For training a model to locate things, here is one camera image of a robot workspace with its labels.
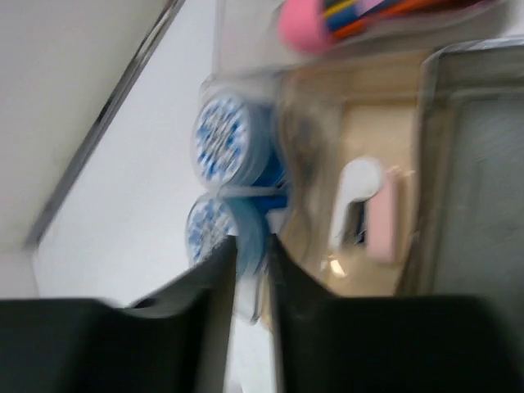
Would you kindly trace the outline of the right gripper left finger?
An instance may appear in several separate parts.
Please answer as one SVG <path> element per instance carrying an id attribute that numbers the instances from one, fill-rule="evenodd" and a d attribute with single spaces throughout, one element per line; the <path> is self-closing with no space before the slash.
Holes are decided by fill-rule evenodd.
<path id="1" fill-rule="evenodd" d="M 221 392 L 237 245 L 116 308 L 96 299 L 1 303 L 4 392 Z"/>

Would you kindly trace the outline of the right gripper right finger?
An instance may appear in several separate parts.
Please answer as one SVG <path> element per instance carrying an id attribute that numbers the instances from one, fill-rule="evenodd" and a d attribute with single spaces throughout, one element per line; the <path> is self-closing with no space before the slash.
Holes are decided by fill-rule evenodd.
<path id="1" fill-rule="evenodd" d="M 279 392 L 523 389 L 506 327 L 475 296 L 338 296 L 277 237 L 269 284 Z"/>

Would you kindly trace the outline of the blue tape roll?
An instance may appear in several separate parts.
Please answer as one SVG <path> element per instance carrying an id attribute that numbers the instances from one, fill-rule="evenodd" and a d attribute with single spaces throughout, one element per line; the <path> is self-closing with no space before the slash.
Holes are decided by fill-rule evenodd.
<path id="1" fill-rule="evenodd" d="M 232 89 L 202 105 L 190 142 L 193 168 L 203 185 L 279 187 L 285 172 L 273 138 L 274 106 Z"/>
<path id="2" fill-rule="evenodd" d="M 287 207 L 287 197 L 200 196 L 186 222 L 190 265 L 199 264 L 228 236 L 237 244 L 237 279 L 256 276 L 262 269 L 271 233 L 267 215 Z"/>

